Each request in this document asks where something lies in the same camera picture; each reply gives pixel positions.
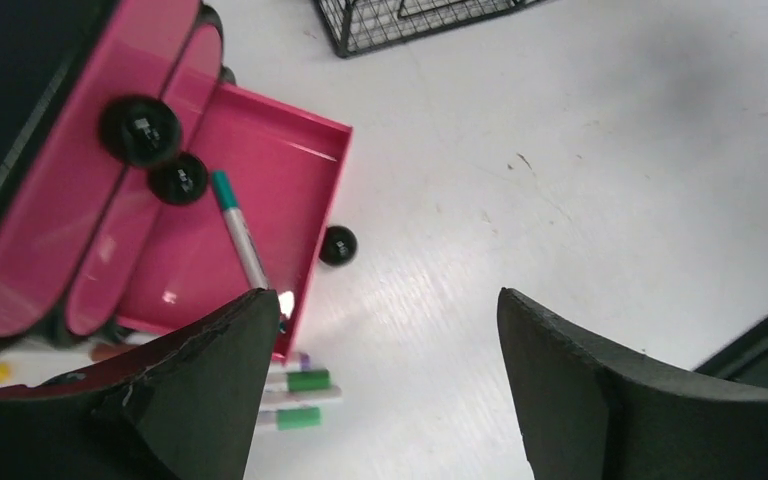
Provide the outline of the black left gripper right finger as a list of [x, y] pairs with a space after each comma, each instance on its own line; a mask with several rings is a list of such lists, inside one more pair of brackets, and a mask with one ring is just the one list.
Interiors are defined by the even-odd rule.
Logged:
[[768, 479], [768, 388], [653, 359], [512, 288], [497, 326], [536, 478]]

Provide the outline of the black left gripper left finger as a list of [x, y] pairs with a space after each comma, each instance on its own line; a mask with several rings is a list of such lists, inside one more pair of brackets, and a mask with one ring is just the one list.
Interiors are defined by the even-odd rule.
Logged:
[[186, 327], [0, 388], [0, 479], [240, 479], [279, 301], [253, 290]]

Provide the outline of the teal white pen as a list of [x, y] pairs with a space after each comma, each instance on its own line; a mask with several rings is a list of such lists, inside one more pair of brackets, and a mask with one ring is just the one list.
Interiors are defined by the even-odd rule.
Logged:
[[250, 287], [273, 290], [230, 178], [225, 171], [214, 170], [210, 173], [210, 183]]

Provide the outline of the black pink drawer unit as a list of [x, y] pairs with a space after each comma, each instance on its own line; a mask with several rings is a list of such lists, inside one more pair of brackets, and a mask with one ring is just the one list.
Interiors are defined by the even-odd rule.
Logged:
[[201, 1], [0, 1], [0, 351], [178, 330], [250, 287], [225, 171], [287, 355], [352, 130], [245, 90]]

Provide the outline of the green capped white pen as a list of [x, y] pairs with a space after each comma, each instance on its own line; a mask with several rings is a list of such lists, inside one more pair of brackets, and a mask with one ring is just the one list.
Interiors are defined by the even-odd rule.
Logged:
[[317, 369], [269, 374], [264, 390], [266, 392], [308, 392], [327, 390], [331, 386], [329, 371]]

